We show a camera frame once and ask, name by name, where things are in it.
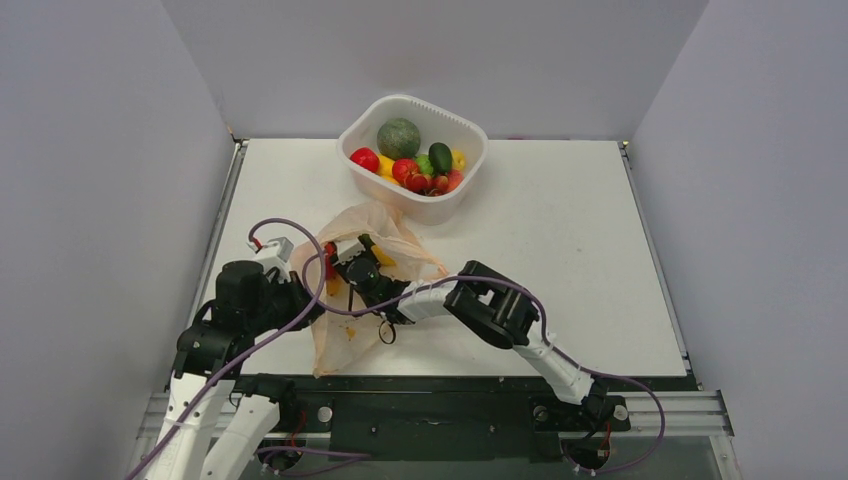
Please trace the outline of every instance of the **white table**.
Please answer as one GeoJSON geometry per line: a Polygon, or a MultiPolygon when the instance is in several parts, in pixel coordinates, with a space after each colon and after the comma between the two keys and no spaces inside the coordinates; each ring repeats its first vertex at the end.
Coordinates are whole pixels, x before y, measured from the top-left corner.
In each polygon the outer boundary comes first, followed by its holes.
{"type": "MultiPolygon", "coordinates": [[[[313,232],[370,200],[335,156],[335,140],[250,140],[212,262],[214,278],[249,258],[248,229],[286,217],[313,232]]],[[[625,166],[614,142],[496,140],[477,185],[447,223],[409,222],[451,271],[480,260],[533,291],[557,343],[586,366],[621,375],[682,376],[685,367],[625,166]]],[[[267,226],[260,238],[299,233],[267,226]]],[[[311,374],[309,329],[257,352],[243,373],[311,374]]],[[[399,327],[344,375],[536,375],[512,351],[478,339],[459,321],[399,327]]]]}

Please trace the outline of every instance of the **beige bag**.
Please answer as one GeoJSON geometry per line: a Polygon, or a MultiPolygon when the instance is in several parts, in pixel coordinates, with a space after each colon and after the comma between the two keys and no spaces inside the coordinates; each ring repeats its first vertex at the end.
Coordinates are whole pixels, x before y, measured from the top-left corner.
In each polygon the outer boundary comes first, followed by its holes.
{"type": "MultiPolygon", "coordinates": [[[[442,262],[430,255],[418,243],[418,239],[402,221],[400,210],[378,202],[363,203],[348,208],[334,218],[316,235],[321,245],[331,241],[357,238],[363,233],[380,247],[397,265],[382,267],[380,273],[404,281],[433,280],[447,275],[442,262]]],[[[305,243],[292,253],[291,265],[298,273],[303,264],[315,254],[315,247],[305,243]]],[[[318,261],[309,266],[306,280],[311,288],[317,288],[321,270],[318,261]]],[[[321,292],[321,301],[330,306],[347,310],[348,285],[342,285],[335,295],[330,296],[325,289],[321,292]]],[[[358,295],[354,295],[353,309],[365,308],[358,295]]],[[[353,318],[347,315],[325,313],[312,324],[312,337],[315,341],[315,364],[313,375],[320,377],[338,372],[354,360],[363,356],[379,341],[379,328],[382,319],[377,315],[364,315],[353,318]]]]}

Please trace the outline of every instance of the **green melon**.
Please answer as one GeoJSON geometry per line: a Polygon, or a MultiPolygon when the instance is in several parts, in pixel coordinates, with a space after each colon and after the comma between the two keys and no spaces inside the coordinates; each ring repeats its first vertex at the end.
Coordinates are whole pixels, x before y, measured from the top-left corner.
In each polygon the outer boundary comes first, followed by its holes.
{"type": "Polygon", "coordinates": [[[405,118],[392,118],[377,132],[377,148],[393,159],[415,158],[421,147],[421,133],[405,118]]]}

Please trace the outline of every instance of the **white plastic basket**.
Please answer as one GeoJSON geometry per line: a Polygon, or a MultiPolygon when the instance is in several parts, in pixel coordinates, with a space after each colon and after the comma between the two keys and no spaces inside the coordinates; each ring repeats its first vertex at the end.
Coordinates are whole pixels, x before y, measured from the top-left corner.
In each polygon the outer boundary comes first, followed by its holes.
{"type": "Polygon", "coordinates": [[[400,208],[416,222],[437,225],[453,215],[462,199],[474,183],[477,170],[483,165],[489,150],[489,139],[483,130],[468,120],[443,110],[435,105],[408,95],[389,95],[374,102],[336,142],[336,153],[341,162],[350,169],[353,181],[363,193],[400,208]],[[419,153],[435,142],[442,142],[451,149],[465,153],[466,166],[462,183],[452,192],[440,197],[425,197],[390,183],[379,175],[365,170],[350,161],[350,155],[358,148],[377,149],[377,130],[390,118],[402,117],[410,120],[421,132],[419,153]]]}

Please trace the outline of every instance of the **gray wall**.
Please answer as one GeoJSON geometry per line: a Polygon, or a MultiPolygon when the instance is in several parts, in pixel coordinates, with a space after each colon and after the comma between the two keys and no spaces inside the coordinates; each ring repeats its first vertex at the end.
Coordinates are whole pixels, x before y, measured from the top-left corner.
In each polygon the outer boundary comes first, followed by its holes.
{"type": "Polygon", "coordinates": [[[119,478],[233,144],[158,0],[0,6],[0,478],[119,478]]]}
{"type": "Polygon", "coordinates": [[[706,0],[163,0],[237,137],[404,92],[509,135],[629,138],[706,0]]]}
{"type": "Polygon", "coordinates": [[[633,139],[747,479],[848,478],[848,3],[712,0],[633,139]]]}

